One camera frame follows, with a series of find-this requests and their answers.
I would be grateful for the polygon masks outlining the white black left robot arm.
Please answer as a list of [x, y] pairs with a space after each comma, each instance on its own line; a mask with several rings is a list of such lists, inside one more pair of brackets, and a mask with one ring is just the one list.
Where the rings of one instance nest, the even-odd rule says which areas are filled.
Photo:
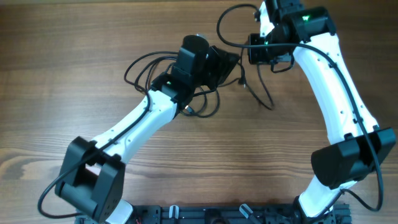
[[197, 88], [216, 91], [237, 65], [239, 55], [188, 35], [174, 59], [150, 86], [133, 83], [144, 98], [120, 122], [90, 141], [77, 137], [68, 145], [55, 194], [79, 215], [96, 223], [111, 218], [126, 222], [132, 213], [132, 206], [121, 200], [127, 163], [199, 95]]

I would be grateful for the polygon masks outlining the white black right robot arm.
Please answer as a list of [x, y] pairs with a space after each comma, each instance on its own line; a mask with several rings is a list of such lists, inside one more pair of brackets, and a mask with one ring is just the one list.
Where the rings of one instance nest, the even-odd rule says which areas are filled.
[[381, 164], [396, 143], [365, 107], [346, 68], [335, 24], [324, 7], [300, 1], [264, 1], [255, 12], [259, 33], [249, 60], [274, 65], [290, 59], [306, 75], [325, 120], [329, 145], [312, 153], [314, 178], [297, 199], [305, 223], [335, 213], [335, 202]]

